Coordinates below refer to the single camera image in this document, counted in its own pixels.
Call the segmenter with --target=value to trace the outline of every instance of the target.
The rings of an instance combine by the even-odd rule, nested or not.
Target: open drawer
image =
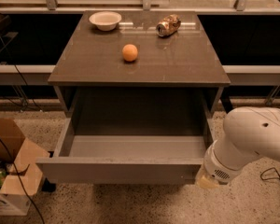
[[[206,150],[198,88],[77,88],[52,158],[51,183],[193,183]]]

